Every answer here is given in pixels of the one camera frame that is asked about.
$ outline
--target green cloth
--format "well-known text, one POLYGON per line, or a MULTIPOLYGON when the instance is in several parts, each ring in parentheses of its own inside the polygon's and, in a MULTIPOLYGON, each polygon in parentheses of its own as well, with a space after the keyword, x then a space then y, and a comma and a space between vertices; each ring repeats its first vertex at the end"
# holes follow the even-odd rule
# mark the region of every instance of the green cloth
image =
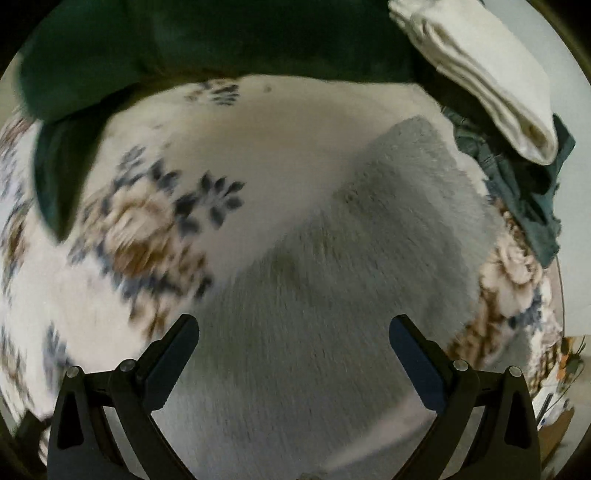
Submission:
POLYGON ((418 64, 417 77, 443 107, 454 125, 456 145, 474 158, 488 176, 493 198, 504 203, 523 230, 536 259, 547 268, 559 245, 560 220, 554 216, 558 174, 573 151, 574 138, 554 115, 558 153, 553 163, 538 165, 522 158, 499 132, 478 99, 428 64, 418 64))
POLYGON ((382 0, 64 0, 21 52, 25 105, 45 122, 42 216, 67 236, 94 145, 129 99, 116 92, 244 74, 411 82, 412 52, 382 0))

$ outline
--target brown flower print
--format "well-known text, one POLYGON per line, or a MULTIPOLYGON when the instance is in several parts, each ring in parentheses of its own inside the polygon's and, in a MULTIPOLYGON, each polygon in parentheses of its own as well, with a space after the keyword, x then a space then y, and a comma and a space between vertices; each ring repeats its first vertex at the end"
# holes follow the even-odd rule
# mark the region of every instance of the brown flower print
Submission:
POLYGON ((0 137, 0 158, 14 147, 20 136, 29 130, 32 124, 32 120, 18 115, 16 120, 7 125, 0 137))
POLYGON ((141 325, 148 340, 161 336, 178 298, 208 278, 206 256, 179 235, 169 196, 149 178, 119 189, 105 203, 104 197, 95 200, 86 211, 85 247, 107 260, 110 275, 124 284, 124 297, 132 301, 130 322, 141 325))
POLYGON ((531 308, 544 274, 511 214, 502 205, 497 207, 506 229, 480 268, 476 318, 447 348, 451 358, 463 358, 474 368, 493 362, 513 338, 515 331, 508 320, 531 308))
POLYGON ((112 185, 85 203, 69 260, 92 254, 150 341, 165 332, 180 301, 200 300, 213 285, 197 237, 202 228, 222 228, 243 205, 245 184, 205 172, 192 191, 176 194, 181 172, 166 171, 163 159, 146 168, 144 151, 128 151, 112 185))
POLYGON ((14 207, 0 235, 0 250, 2 251, 4 268, 2 272, 2 292, 5 295, 8 293, 12 278, 24 261, 27 250, 24 229, 30 207, 30 201, 14 207))
POLYGON ((4 325, 0 326, 0 372, 6 378, 6 388, 3 395, 7 403, 13 406, 21 405, 32 408, 31 394, 24 381, 25 361, 17 351, 4 325))

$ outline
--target folded towel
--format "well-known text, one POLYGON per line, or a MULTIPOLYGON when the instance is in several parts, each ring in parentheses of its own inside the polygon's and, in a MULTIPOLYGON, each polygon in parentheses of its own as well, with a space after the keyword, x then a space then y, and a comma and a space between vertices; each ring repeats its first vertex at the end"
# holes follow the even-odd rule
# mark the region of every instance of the folded towel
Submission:
POLYGON ((548 77, 478 0, 390 0, 392 18, 439 72, 475 95, 517 153, 554 161, 548 77))

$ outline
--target floral pattern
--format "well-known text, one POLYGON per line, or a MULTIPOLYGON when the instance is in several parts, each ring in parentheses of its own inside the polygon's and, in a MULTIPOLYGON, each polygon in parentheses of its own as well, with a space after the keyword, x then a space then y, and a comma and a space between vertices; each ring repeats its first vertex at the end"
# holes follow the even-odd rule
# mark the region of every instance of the floral pattern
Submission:
POLYGON ((474 368, 490 365, 518 329, 525 329, 532 355, 525 376, 530 391, 540 357, 560 339, 561 329, 551 308, 547 274, 527 245, 525 235, 500 200, 494 201, 505 220, 505 231, 480 269, 480 297, 476 318, 448 348, 451 358, 463 358, 474 368))
POLYGON ((82 233, 69 253, 73 264, 88 255, 99 260, 146 340, 164 333, 180 299, 200 299, 212 286, 196 238, 208 226, 219 229, 243 204, 242 182, 205 172, 194 190, 177 194, 181 175, 167 171, 162 158, 149 162, 144 147, 132 148, 112 185, 85 205, 82 233))
POLYGON ((8 216, 8 220, 0 234, 0 251, 2 251, 2 291, 8 294, 10 282, 22 265, 27 242, 23 236, 25 219, 31 207, 31 201, 17 203, 8 216))
POLYGON ((47 389, 57 396, 66 370, 74 365, 66 352, 66 343, 60 339, 52 322, 47 328, 43 343, 43 371, 47 389))
POLYGON ((7 403, 13 405, 21 403, 26 408, 31 408, 33 401, 24 381, 25 370, 25 359, 12 343, 4 325, 0 325, 0 371, 10 386, 10 391, 3 390, 2 395, 5 396, 7 403))
POLYGON ((210 102, 220 106, 232 106, 240 97, 237 83, 225 79, 210 80, 197 85, 185 96, 191 102, 210 102))

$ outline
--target dark teal garment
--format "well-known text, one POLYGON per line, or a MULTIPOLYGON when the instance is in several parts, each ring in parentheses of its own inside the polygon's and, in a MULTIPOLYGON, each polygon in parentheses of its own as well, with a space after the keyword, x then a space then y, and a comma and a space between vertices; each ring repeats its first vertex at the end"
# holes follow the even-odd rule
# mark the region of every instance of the dark teal garment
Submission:
POLYGON ((558 174, 573 151, 574 138, 554 115, 558 154, 554 163, 542 166, 521 158, 512 148, 499 149, 499 142, 451 108, 444 108, 443 113, 454 124, 458 149, 478 162, 489 178, 490 195, 503 200, 525 233, 535 257, 547 268, 559 249, 556 238, 560 221, 554 216, 558 174))
POLYGON ((413 47, 382 0, 63 0, 21 54, 25 105, 45 122, 35 188, 58 239, 130 87, 250 73, 414 80, 413 47))
POLYGON ((503 200, 523 232, 536 259, 548 267, 559 245, 560 221, 554 216, 558 173, 574 148, 574 138, 554 116, 558 154, 542 166, 522 158, 499 132, 478 99, 438 73, 426 62, 414 63, 418 81, 443 107, 454 124, 460 151, 474 158, 489 177, 492 197, 503 200))

